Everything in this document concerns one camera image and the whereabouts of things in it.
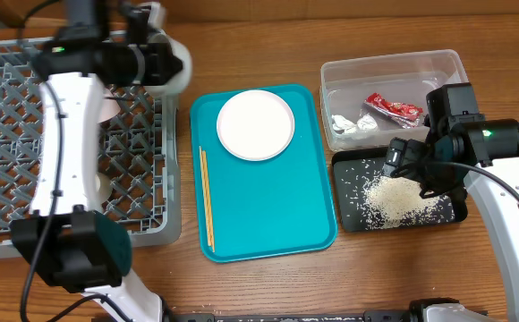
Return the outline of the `large white plate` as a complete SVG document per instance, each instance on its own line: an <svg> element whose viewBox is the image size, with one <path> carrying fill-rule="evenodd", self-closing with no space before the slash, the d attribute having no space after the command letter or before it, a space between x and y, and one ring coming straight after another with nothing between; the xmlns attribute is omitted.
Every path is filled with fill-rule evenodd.
<svg viewBox="0 0 519 322"><path fill-rule="evenodd" d="M277 94L251 89L229 98L217 117L217 136L233 156L265 161L281 154L294 136L291 107Z"/></svg>

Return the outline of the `small pink-white plate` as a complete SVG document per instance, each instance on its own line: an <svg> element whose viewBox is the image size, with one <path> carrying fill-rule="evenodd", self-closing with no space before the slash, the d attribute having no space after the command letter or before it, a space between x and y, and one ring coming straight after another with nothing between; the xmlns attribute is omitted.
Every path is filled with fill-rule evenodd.
<svg viewBox="0 0 519 322"><path fill-rule="evenodd" d="M111 93L109 89L105 89L98 122L103 123L105 121L108 121L111 118L117 116L120 113L120 111L121 108L116 102L114 95Z"/></svg>

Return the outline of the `white cup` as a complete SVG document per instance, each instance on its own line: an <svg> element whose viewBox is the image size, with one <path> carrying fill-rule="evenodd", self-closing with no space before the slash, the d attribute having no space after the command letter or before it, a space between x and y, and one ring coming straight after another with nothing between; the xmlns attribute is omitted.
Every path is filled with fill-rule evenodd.
<svg viewBox="0 0 519 322"><path fill-rule="evenodd" d="M108 178L105 174L96 173L95 180L98 201L100 204L103 204L109 199L113 191L111 186L111 179Z"/></svg>

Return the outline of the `white tissue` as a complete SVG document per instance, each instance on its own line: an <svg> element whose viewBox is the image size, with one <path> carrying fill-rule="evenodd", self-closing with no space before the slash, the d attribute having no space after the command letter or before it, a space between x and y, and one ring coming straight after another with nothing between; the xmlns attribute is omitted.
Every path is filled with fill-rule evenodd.
<svg viewBox="0 0 519 322"><path fill-rule="evenodd" d="M364 114L356 122L352 122L340 114L333 114L332 129L339 134L354 134L377 131L379 126L370 114Z"/></svg>

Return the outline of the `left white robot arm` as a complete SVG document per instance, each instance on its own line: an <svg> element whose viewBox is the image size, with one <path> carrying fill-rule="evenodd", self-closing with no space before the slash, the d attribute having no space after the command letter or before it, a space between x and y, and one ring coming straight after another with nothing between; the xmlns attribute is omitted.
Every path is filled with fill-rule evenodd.
<svg viewBox="0 0 519 322"><path fill-rule="evenodd" d="M191 78L187 48L165 33L159 2L116 3L123 41L110 38L107 1L69 1L68 22L30 57L44 111L39 173L27 218L11 223L29 277L94 301L116 321L170 321L166 301L132 269L127 231L102 210L98 140L108 86L177 94Z"/></svg>

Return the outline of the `red snack wrapper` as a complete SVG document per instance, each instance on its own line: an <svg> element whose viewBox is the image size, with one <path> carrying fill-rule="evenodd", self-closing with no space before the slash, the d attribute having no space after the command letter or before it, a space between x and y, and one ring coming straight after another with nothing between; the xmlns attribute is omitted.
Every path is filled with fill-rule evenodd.
<svg viewBox="0 0 519 322"><path fill-rule="evenodd" d="M421 107L400 102L390 102L379 93L373 93L368 96L364 100L364 104L387 116L405 129L417 127L424 113Z"/></svg>

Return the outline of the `wooden chopstick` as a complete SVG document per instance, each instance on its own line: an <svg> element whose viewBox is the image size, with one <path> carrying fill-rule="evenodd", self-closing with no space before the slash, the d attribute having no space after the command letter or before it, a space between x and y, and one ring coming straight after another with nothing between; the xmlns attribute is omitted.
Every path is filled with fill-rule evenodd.
<svg viewBox="0 0 519 322"><path fill-rule="evenodd" d="M202 158L203 158L203 173L204 173L204 181L205 181L205 192L206 192L206 201L207 201L207 217L208 217L208 232L209 232L209 239L210 239L210 247L212 249L212 252L216 252L216 243L215 243L215 233L214 233L214 222L213 222L213 211L212 211L212 204L211 204L211 193L210 193L210 186L209 186L209 174L208 174L208 158L207 158L207 151L202 151Z"/></svg>
<svg viewBox="0 0 519 322"><path fill-rule="evenodd" d="M205 216L205 224L206 224L206 233L207 233L207 243L208 246L212 246L211 240L211 232L209 227L209 214L208 214L208 196L207 196L207 180L205 175L205 166L204 166L204 153L205 151L199 146L199 155L200 155L200 177L201 177L201 185L202 185L202 195L203 195L203 203L204 203L204 216Z"/></svg>

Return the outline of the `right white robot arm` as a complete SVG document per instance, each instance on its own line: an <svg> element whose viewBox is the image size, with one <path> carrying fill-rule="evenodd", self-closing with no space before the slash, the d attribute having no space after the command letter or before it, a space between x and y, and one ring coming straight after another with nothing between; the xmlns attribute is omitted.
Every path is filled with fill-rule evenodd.
<svg viewBox="0 0 519 322"><path fill-rule="evenodd" d="M447 195L455 212L473 199L498 262L508 318L519 321L519 122L487 120L468 82L434 89L426 100L426 139L393 138L383 173L417 182L424 199Z"/></svg>

